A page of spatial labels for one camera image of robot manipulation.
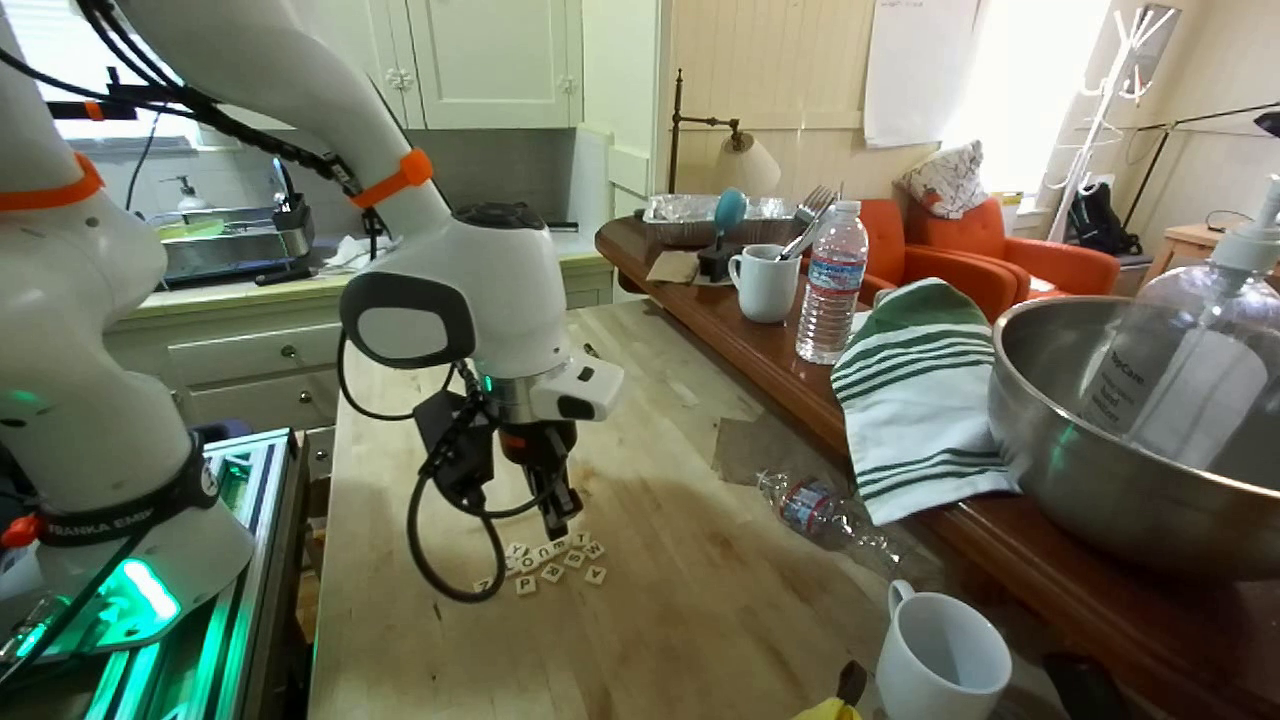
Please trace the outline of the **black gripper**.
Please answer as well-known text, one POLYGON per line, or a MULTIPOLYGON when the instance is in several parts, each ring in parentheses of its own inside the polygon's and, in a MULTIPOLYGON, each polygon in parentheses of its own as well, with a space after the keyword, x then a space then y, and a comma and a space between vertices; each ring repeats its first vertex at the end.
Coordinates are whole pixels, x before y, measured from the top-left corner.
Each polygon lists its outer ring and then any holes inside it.
POLYGON ((535 491, 549 541, 558 541, 569 532, 569 521, 582 506, 580 491, 569 485, 570 444, 570 418, 507 424, 498 432, 498 451, 525 472, 529 486, 535 491))

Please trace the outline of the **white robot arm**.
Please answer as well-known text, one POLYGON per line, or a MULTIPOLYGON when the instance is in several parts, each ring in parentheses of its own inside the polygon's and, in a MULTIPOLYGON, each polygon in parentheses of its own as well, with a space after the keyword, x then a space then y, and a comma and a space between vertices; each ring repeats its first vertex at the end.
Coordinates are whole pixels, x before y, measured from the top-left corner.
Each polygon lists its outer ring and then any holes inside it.
MULTIPOLYGON (((89 0, 160 54, 118 94, 218 131, 259 112, 303 131, 295 163, 340 181, 396 251, 367 264, 340 325, 388 368, 467 358, 511 426, 596 418, 616 387, 565 344, 551 234, 451 214, 432 154, 288 0, 89 0)), ((157 227, 106 201, 42 104, 49 75, 0 64, 0 418, 35 485, 40 549, 66 580, 114 580, 153 631, 253 559, 166 387, 114 365, 102 333, 162 280, 157 227)))

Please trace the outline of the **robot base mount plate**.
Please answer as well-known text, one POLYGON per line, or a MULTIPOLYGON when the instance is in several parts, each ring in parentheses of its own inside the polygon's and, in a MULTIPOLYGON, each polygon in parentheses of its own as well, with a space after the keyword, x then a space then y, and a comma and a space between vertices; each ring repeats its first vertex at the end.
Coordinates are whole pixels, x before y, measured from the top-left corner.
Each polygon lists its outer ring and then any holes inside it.
POLYGON ((300 486, 288 426, 187 436, 177 472, 99 506, 27 491, 4 521, 6 720, 74 697, 90 720, 267 707, 300 486))

